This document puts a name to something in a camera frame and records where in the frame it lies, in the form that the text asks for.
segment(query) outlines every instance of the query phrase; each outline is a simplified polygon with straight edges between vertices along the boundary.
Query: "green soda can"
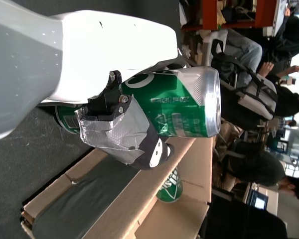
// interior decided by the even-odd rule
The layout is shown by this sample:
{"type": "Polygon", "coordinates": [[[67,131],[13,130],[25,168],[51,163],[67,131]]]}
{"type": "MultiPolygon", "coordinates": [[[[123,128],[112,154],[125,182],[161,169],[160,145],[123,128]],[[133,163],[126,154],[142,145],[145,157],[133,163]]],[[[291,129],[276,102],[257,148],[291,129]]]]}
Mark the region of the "green soda can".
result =
{"type": "Polygon", "coordinates": [[[161,136],[212,137],[220,129],[220,81],[214,68],[136,75],[122,83],[161,136]]]}
{"type": "Polygon", "coordinates": [[[183,184],[178,175],[177,168],[168,176],[163,186],[156,194],[157,198],[162,202],[173,203],[176,202],[183,192],[183,184]]]}
{"type": "Polygon", "coordinates": [[[75,111],[80,107],[56,106],[55,114],[59,124],[68,132],[80,134],[80,127],[75,116],[75,111]]]}

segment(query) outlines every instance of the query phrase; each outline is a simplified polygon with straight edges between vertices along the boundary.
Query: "black jacket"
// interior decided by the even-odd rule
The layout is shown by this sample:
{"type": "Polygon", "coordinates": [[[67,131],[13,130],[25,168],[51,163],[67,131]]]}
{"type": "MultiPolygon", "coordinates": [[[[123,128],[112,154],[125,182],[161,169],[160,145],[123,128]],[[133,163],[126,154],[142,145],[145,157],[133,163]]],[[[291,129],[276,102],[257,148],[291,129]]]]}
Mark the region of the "black jacket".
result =
{"type": "Polygon", "coordinates": [[[262,62],[281,62],[291,60],[299,54],[299,18],[285,17],[277,35],[262,41],[262,62]]]}

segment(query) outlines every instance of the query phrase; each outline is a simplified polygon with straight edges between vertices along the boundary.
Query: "silver duct tape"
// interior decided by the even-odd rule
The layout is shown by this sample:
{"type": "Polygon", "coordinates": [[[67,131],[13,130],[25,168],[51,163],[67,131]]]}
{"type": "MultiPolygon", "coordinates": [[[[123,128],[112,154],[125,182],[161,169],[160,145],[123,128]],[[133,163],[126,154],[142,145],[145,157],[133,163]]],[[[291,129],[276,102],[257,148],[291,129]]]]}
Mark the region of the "silver duct tape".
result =
{"type": "Polygon", "coordinates": [[[134,163],[144,153],[138,148],[147,136],[150,123],[134,96],[126,112],[113,121],[83,120],[84,108],[75,114],[81,139],[89,146],[99,148],[125,164],[134,163]]]}
{"type": "Polygon", "coordinates": [[[209,66],[174,70],[199,106],[205,106],[205,122],[208,136],[219,132],[221,123],[220,79],[218,71],[209,66]]]}

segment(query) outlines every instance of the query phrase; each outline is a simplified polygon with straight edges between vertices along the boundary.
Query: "black backpack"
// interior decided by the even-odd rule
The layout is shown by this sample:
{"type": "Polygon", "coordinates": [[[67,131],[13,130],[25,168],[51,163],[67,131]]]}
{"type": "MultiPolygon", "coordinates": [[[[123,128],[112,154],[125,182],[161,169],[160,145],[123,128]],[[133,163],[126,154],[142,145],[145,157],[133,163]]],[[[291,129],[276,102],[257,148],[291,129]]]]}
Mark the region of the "black backpack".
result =
{"type": "Polygon", "coordinates": [[[238,104],[241,94],[250,96],[251,98],[262,103],[268,112],[275,115],[274,111],[267,106],[258,96],[260,93],[266,94],[273,101],[277,103],[278,97],[276,92],[267,87],[262,79],[259,79],[249,67],[244,66],[233,56],[228,56],[223,52],[223,42],[214,39],[212,43],[211,53],[213,54],[213,59],[211,61],[211,67],[216,69],[219,73],[221,79],[221,115],[227,121],[233,123],[234,125],[244,129],[253,130],[257,128],[260,120],[267,121],[268,119],[255,113],[254,111],[238,104]],[[217,53],[216,48],[220,46],[221,52],[217,53]],[[256,95],[252,95],[246,91],[247,87],[235,89],[235,80],[237,79],[237,74],[247,72],[251,75],[252,82],[257,85],[256,95]]]}

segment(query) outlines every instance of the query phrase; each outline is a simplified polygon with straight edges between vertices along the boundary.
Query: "screw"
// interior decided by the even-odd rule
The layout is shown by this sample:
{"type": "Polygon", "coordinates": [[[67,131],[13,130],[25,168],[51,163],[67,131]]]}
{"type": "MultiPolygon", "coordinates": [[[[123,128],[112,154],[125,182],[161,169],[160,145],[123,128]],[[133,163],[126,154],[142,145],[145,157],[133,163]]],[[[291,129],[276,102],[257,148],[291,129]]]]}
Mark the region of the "screw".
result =
{"type": "Polygon", "coordinates": [[[127,101],[129,101],[129,97],[127,97],[125,95],[120,96],[119,102],[126,103],[127,101]]]}
{"type": "Polygon", "coordinates": [[[123,112],[124,112],[124,109],[123,109],[123,107],[121,106],[121,107],[119,107],[119,112],[120,112],[120,114],[122,114],[123,112]]]}

